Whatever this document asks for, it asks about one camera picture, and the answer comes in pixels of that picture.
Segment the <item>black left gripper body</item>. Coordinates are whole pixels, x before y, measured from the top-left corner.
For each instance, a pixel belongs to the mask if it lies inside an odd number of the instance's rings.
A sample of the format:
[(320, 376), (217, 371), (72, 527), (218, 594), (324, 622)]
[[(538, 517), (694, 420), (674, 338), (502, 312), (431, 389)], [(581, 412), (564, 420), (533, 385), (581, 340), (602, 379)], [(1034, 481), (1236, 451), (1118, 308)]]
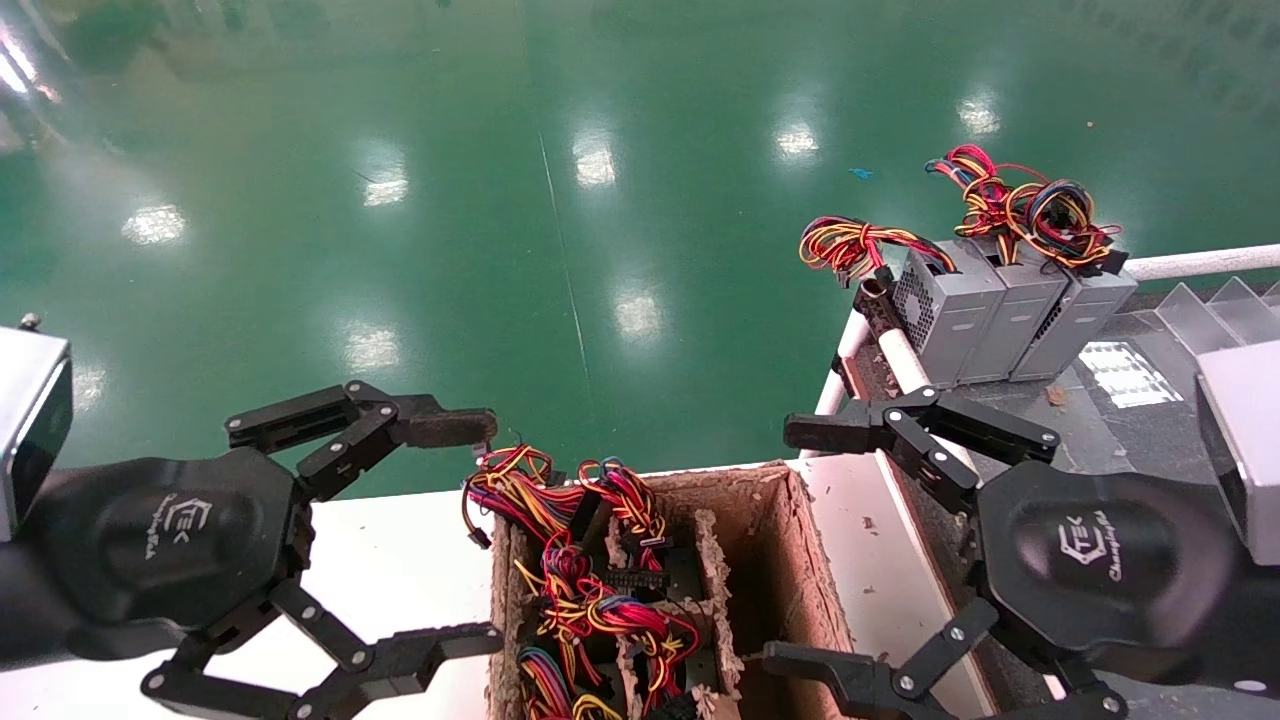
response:
[(292, 474), (252, 448), (54, 471), (28, 514), (28, 657), (237, 650), (276, 619), (270, 593), (314, 538)]

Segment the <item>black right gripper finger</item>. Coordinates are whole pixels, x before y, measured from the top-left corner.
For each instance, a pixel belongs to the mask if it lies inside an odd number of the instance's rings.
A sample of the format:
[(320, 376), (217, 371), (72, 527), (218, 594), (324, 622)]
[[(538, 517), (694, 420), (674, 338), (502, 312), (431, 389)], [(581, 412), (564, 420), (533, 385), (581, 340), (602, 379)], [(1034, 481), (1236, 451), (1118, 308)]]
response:
[[(933, 634), (899, 669), (869, 655), (818, 650), (772, 641), (764, 644), (764, 669), (777, 676), (819, 682), (844, 717), (954, 719), (932, 691), (998, 625), (992, 603), (974, 600)], [(1080, 664), (1059, 662), (1061, 700), (996, 714), (995, 719), (1126, 719), (1126, 701)]]
[(820, 454), (882, 452), (951, 514), (975, 509), (979, 475), (964, 448), (1014, 466), (1052, 462), (1059, 433), (1010, 413), (925, 386), (888, 401), (852, 400), (836, 415), (792, 413), (783, 423), (790, 448)]

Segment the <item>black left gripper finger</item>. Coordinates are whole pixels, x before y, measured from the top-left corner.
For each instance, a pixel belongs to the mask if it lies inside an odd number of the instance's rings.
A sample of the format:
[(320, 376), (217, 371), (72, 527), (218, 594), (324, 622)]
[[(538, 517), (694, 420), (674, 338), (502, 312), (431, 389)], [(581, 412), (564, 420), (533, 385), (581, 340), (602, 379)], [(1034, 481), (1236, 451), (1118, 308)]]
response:
[[(291, 693), (206, 673), (215, 655), (279, 616), (334, 661), (319, 684)], [(188, 717), (353, 719), (378, 701), (426, 692), (448, 661), (493, 655), (503, 647), (503, 635), (492, 623), (399, 632), (370, 644), (298, 580), (287, 579), (229, 618), (188, 634), (140, 689), (156, 705)]]
[(388, 395), (349, 380), (230, 416), (225, 430), (232, 448), (268, 455), (321, 441), (298, 461), (296, 477), (310, 500), (323, 502), (402, 446), (486, 446), (498, 421), (488, 407), (448, 410), (433, 395)]

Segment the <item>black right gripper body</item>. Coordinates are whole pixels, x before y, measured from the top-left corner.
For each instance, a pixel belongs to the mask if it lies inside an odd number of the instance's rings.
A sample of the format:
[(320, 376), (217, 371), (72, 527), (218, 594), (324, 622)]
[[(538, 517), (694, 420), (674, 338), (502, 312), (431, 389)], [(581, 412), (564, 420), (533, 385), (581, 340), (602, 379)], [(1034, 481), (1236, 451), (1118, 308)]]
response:
[(1023, 462), (975, 496), (980, 592), (1041, 661), (1187, 680), (1247, 553), (1219, 492)]

